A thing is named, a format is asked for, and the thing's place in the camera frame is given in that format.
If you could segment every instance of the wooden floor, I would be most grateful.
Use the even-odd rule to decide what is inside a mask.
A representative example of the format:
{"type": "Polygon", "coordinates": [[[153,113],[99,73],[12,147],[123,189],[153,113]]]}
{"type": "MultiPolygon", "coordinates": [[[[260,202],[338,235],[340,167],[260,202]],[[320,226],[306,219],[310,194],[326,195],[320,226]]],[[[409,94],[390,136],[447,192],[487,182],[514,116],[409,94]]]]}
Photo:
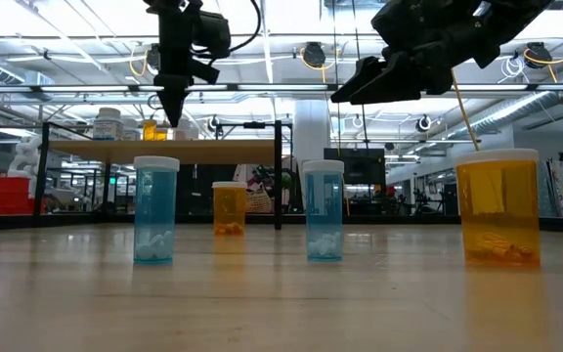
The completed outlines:
{"type": "Polygon", "coordinates": [[[168,267],[133,227],[0,232],[0,351],[562,351],[563,234],[542,268],[463,265],[457,226],[349,226],[338,264],[304,228],[180,226],[168,267]]]}

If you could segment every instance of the ceiling pipe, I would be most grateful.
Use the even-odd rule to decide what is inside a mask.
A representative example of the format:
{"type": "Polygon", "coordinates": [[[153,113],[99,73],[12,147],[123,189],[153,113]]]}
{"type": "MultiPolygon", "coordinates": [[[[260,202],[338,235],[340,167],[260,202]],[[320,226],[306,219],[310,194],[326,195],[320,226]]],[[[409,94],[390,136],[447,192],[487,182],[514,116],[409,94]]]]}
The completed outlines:
{"type": "MultiPolygon", "coordinates": [[[[558,74],[563,82],[563,71],[558,74]]],[[[543,110],[548,110],[558,104],[563,104],[561,92],[537,92],[526,95],[515,100],[505,100],[493,105],[470,117],[471,126],[478,136],[489,131],[495,131],[503,126],[518,121],[521,118],[531,116],[543,110]]],[[[463,122],[445,135],[441,133],[438,137],[447,139],[462,138],[467,136],[468,131],[463,122]]]]}
{"type": "Polygon", "coordinates": [[[97,62],[95,59],[93,59],[93,57],[90,56],[90,54],[86,53],[84,51],[84,49],[82,49],[79,45],[77,45],[72,39],[70,39],[66,34],[64,34],[55,24],[51,23],[49,20],[47,20],[45,17],[43,17],[42,15],[40,15],[40,13],[38,12],[38,9],[35,6],[31,6],[27,3],[25,3],[23,0],[15,0],[17,2],[17,4],[19,4],[22,8],[24,8],[26,11],[28,11],[29,13],[33,14],[36,18],[40,19],[41,21],[43,21],[44,23],[46,23],[47,25],[49,25],[50,27],[52,27],[52,29],[54,31],[56,31],[56,33],[58,33],[58,36],[65,41],[66,43],[68,43],[70,46],[72,46],[75,51],[77,51],[79,53],[79,55],[81,55],[84,59],[88,60],[91,64],[93,64],[99,71],[105,72],[107,73],[109,76],[111,76],[114,80],[116,80],[117,82],[121,83],[121,80],[118,79],[118,77],[116,77],[114,74],[112,74],[111,72],[107,71],[106,68],[100,64],[99,62],[97,62]]]}
{"type": "MultiPolygon", "coordinates": [[[[26,115],[24,113],[12,110],[12,109],[8,109],[6,107],[2,107],[0,106],[0,116],[4,116],[6,118],[9,118],[11,120],[16,120],[16,119],[22,119],[23,121],[27,121],[30,122],[32,125],[35,124],[40,124],[41,121],[38,119],[38,117],[32,117],[30,115],[26,115]]],[[[54,131],[54,134],[57,134],[61,137],[65,137],[65,138],[69,138],[69,139],[79,139],[79,136],[66,132],[66,131],[54,131]]]]}

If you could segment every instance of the black cable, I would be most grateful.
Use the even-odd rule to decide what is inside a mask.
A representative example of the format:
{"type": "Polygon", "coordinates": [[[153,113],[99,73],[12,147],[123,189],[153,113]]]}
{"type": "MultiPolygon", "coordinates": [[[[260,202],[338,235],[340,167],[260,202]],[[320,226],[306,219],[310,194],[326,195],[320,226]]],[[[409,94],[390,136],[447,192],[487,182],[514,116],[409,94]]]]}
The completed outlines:
{"type": "MultiPolygon", "coordinates": [[[[255,0],[251,0],[251,4],[253,5],[253,9],[255,9],[255,13],[257,14],[257,17],[258,17],[258,25],[255,28],[255,31],[253,32],[253,34],[251,34],[251,36],[247,40],[245,40],[243,43],[238,44],[234,48],[231,48],[230,53],[233,53],[234,51],[242,49],[245,46],[249,45],[253,40],[255,40],[255,38],[258,37],[258,34],[260,34],[260,29],[262,28],[262,12],[260,11],[260,8],[258,7],[258,4],[255,2],[255,0]]],[[[193,53],[202,54],[202,53],[205,53],[207,51],[208,51],[207,49],[198,49],[198,50],[193,50],[193,53]]]]}
{"type": "MultiPolygon", "coordinates": [[[[358,19],[356,19],[356,0],[351,0],[353,7],[353,22],[356,24],[356,48],[358,49],[358,60],[360,59],[360,34],[358,34],[358,19]]],[[[362,125],[364,126],[364,142],[368,149],[368,131],[367,131],[367,115],[362,104],[362,125]]]]}
{"type": "Polygon", "coordinates": [[[152,116],[151,116],[149,119],[153,119],[153,118],[155,117],[155,114],[156,114],[158,111],[162,110],[162,105],[160,105],[159,108],[157,108],[157,107],[155,107],[155,106],[153,105],[153,99],[158,99],[158,98],[159,98],[159,97],[157,96],[157,94],[153,94],[152,96],[150,96],[150,97],[147,99],[147,106],[148,106],[151,110],[153,110],[152,116]]]}

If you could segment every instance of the metal frame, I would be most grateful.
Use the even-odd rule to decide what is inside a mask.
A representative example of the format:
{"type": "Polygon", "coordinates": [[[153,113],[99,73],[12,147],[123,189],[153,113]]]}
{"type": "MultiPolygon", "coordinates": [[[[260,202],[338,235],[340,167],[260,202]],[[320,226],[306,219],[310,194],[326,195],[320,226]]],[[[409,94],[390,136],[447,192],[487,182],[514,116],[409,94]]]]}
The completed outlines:
{"type": "Polygon", "coordinates": [[[275,128],[275,140],[274,140],[274,169],[275,169],[275,186],[273,192],[275,195],[275,229],[282,229],[283,213],[282,213],[282,159],[283,159],[283,133],[282,128],[287,127],[290,129],[290,159],[293,158],[294,147],[293,138],[294,134],[292,132],[292,123],[282,122],[281,120],[276,120],[275,122],[245,122],[245,123],[218,123],[214,131],[214,137],[219,140],[219,128],[220,127],[232,127],[230,131],[223,136],[225,139],[227,135],[232,133],[235,128],[242,127],[244,129],[265,129],[266,127],[275,128]]]}
{"type": "MultiPolygon", "coordinates": [[[[270,127],[273,126],[275,128],[275,147],[274,147],[274,167],[275,167],[275,179],[276,180],[281,180],[282,179],[282,148],[283,148],[283,133],[282,133],[282,128],[283,127],[287,127],[290,129],[290,153],[292,155],[293,153],[293,141],[292,141],[292,123],[287,123],[287,122],[281,122],[280,120],[275,121],[275,123],[258,123],[257,127],[254,127],[252,125],[249,125],[249,122],[246,122],[244,124],[219,124],[219,126],[231,126],[233,128],[236,127],[245,127],[245,128],[258,128],[258,129],[263,129],[266,127],[270,127]]],[[[31,126],[23,126],[23,125],[13,125],[13,126],[7,126],[7,125],[0,125],[0,128],[14,128],[14,129],[28,129],[28,128],[37,128],[38,125],[31,125],[31,126]]],[[[61,126],[60,124],[54,123],[54,122],[43,122],[42,124],[42,143],[40,146],[40,160],[38,163],[38,174],[36,176],[36,194],[34,197],[34,210],[33,210],[33,214],[32,214],[32,224],[35,227],[40,227],[41,226],[41,221],[43,216],[41,216],[41,210],[42,210],[42,201],[43,198],[45,196],[45,188],[47,185],[47,157],[49,154],[49,146],[50,146],[50,141],[49,141],[49,136],[50,134],[53,132],[52,129],[63,129],[65,131],[68,131],[70,133],[74,133],[76,135],[82,136],[86,139],[90,139],[90,137],[81,134],[77,131],[75,131],[74,129],[65,127],[65,126],[61,126]]],[[[109,192],[109,179],[111,177],[112,174],[115,174],[116,177],[119,177],[119,174],[116,172],[111,172],[111,167],[112,165],[110,163],[106,163],[104,168],[105,171],[103,172],[103,176],[104,176],[104,191],[103,191],[103,207],[102,207],[102,219],[107,219],[108,218],[108,208],[106,207],[106,205],[108,204],[108,192],[109,192]]],[[[94,200],[95,200],[95,193],[96,193],[96,188],[97,188],[97,177],[102,175],[101,171],[98,173],[98,170],[95,169],[93,170],[93,191],[92,191],[92,204],[91,204],[91,209],[94,208],[94,200]]],[[[127,177],[127,191],[126,191],[126,196],[129,196],[129,177],[127,177]]],[[[274,187],[274,192],[275,192],[275,228],[277,230],[280,230],[282,228],[282,218],[283,218],[283,214],[282,214],[282,182],[276,182],[275,183],[275,187],[274,187]]]]}
{"type": "MultiPolygon", "coordinates": [[[[276,84],[276,83],[219,83],[215,85],[196,84],[188,88],[189,92],[291,92],[291,93],[318,93],[338,90],[340,85],[336,83],[316,83],[316,84],[276,84]]],[[[563,92],[563,83],[527,83],[527,84],[496,84],[496,83],[472,83],[460,84],[458,86],[463,98],[478,98],[476,94],[513,94],[522,95],[525,93],[550,91],[563,92]]],[[[18,93],[156,93],[163,90],[162,87],[153,85],[109,85],[109,84],[88,84],[88,85],[19,85],[19,86],[0,86],[0,94],[18,93]]],[[[426,95],[423,97],[445,98],[452,97],[455,88],[452,87],[443,95],[426,95]]]]}

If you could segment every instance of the shelf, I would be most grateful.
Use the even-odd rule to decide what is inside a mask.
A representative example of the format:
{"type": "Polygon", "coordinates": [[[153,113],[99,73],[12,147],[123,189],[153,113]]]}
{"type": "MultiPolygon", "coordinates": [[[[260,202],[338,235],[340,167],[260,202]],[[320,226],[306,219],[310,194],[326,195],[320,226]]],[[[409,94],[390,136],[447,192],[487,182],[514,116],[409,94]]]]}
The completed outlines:
{"type": "Polygon", "coordinates": [[[273,164],[274,141],[51,141],[50,150],[85,160],[131,164],[143,155],[168,156],[182,164],[273,164]]]}

